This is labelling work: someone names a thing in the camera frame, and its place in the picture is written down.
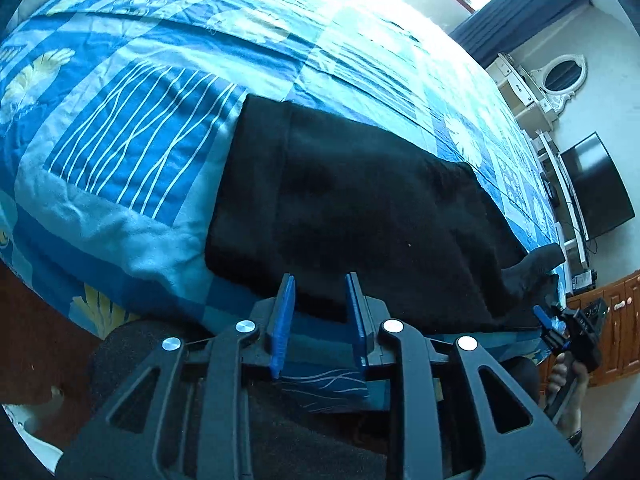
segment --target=dark blue curtain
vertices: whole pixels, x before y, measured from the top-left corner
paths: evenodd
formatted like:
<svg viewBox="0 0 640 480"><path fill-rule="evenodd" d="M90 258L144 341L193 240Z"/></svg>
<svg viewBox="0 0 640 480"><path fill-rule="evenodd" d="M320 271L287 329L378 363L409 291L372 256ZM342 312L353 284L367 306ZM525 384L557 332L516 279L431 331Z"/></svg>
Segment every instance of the dark blue curtain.
<svg viewBox="0 0 640 480"><path fill-rule="evenodd" d="M591 0L491 0L452 33L483 68Z"/></svg>

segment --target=television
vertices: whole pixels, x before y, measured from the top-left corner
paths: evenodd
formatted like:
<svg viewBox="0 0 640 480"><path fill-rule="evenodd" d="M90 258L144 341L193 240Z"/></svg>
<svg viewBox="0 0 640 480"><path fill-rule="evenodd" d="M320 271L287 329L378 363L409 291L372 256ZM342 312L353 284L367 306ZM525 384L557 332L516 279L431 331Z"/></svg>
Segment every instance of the television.
<svg viewBox="0 0 640 480"><path fill-rule="evenodd" d="M636 216L620 174L597 133L561 153L584 217L588 239Z"/></svg>

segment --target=black blanket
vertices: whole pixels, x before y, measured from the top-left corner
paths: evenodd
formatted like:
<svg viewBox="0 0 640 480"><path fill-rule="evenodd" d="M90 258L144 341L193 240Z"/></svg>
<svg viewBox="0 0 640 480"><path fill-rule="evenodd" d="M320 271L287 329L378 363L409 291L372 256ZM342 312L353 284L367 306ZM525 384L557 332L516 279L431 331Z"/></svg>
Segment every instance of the black blanket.
<svg viewBox="0 0 640 480"><path fill-rule="evenodd" d="M530 330L557 298L557 244L527 256L472 168L400 137L249 95L206 244L216 275L344 320L344 275L423 333Z"/></svg>

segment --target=blue quilt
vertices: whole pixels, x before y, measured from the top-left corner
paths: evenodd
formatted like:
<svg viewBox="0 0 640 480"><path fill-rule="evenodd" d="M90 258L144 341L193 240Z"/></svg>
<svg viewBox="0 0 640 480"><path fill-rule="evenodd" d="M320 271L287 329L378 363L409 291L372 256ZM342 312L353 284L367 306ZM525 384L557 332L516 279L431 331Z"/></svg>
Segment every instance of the blue quilt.
<svg viewBox="0 0 640 480"><path fill-rule="evenodd" d="M258 298L204 244L248 92L466 160L528 250L556 241L495 84L399 0L53 0L0 49L4 263L103 338L149 313L214 332L246 317ZM296 316L294 332L284 387L308 409L380 400L345 326ZM476 336L498 359L543 351L537 332Z"/></svg>

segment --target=metal screw head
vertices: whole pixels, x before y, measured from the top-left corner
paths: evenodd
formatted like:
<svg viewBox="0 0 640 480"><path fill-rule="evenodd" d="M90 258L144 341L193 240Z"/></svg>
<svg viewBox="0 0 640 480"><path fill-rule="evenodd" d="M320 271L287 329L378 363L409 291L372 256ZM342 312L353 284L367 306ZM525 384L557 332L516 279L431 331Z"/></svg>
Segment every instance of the metal screw head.
<svg viewBox="0 0 640 480"><path fill-rule="evenodd" d="M460 339L458 339L458 346L467 352L471 352L478 348L478 341L473 339L469 335L463 335Z"/></svg>
<svg viewBox="0 0 640 480"><path fill-rule="evenodd" d="M404 325L402 324L402 321L398 321L397 319L387 319L382 324L382 328L384 328L387 332L397 334L398 332L402 332Z"/></svg>
<svg viewBox="0 0 640 480"><path fill-rule="evenodd" d="M238 332L242 334L253 332L255 330L255 323L250 319L245 319L244 321L238 321L236 323L236 330L238 330Z"/></svg>
<svg viewBox="0 0 640 480"><path fill-rule="evenodd" d="M168 352L173 352L180 348L182 343L177 337L168 337L164 341L162 341L162 348L167 350Z"/></svg>

